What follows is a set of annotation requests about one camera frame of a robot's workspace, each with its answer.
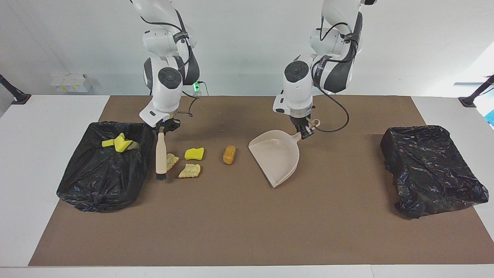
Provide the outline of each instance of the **yellow sponge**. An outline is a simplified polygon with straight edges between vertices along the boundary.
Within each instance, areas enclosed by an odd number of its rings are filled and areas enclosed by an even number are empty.
[[[202,160],[204,156],[204,148],[188,149],[185,152],[185,160]]]
[[[101,146],[102,147],[110,147],[110,146],[113,146],[114,143],[113,143],[113,139],[110,139],[110,140],[106,140],[106,141],[102,141],[101,142]]]
[[[124,152],[127,150],[127,148],[130,146],[130,144],[132,144],[132,140],[125,140],[123,137],[122,137],[123,134],[117,136],[117,138],[115,138],[113,140],[113,143],[115,144],[115,150],[117,152]]]

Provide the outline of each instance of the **dustpan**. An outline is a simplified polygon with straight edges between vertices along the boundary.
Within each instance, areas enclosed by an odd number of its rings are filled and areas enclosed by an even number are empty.
[[[272,187],[286,181],[297,169],[300,157],[297,142],[300,140],[300,132],[289,135],[281,130],[271,130],[249,143],[250,152]]]

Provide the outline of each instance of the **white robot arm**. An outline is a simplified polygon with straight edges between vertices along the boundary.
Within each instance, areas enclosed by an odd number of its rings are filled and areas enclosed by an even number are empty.
[[[359,48],[362,30],[361,5],[377,0],[325,0],[321,21],[331,28],[316,29],[310,45],[316,53],[303,53],[290,63],[283,79],[283,91],[275,99],[273,110],[290,116],[302,139],[314,132],[308,127],[312,109],[312,86],[338,93],[352,78],[352,65]]]
[[[144,63],[144,81],[153,99],[139,116],[151,127],[165,126],[165,132],[180,126],[174,119],[183,85],[199,78],[199,66],[192,49],[196,45],[193,31],[169,0],[130,0],[142,20],[160,28],[146,31],[144,46],[156,54]]]

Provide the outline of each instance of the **wooden brush handle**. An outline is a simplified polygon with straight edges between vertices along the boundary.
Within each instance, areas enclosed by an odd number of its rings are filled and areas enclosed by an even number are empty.
[[[163,132],[158,133],[158,143],[156,144],[156,174],[166,174],[166,144]]]

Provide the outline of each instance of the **plastic bag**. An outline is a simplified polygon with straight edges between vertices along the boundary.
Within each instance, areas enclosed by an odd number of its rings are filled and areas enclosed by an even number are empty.
[[[118,153],[101,146],[120,133],[140,147]],[[145,124],[90,124],[67,165],[58,197],[82,211],[108,212],[131,205],[146,178],[154,139]]]
[[[487,189],[461,157],[450,133],[440,126],[389,128],[381,149],[400,199],[395,207],[410,218],[489,200]]]

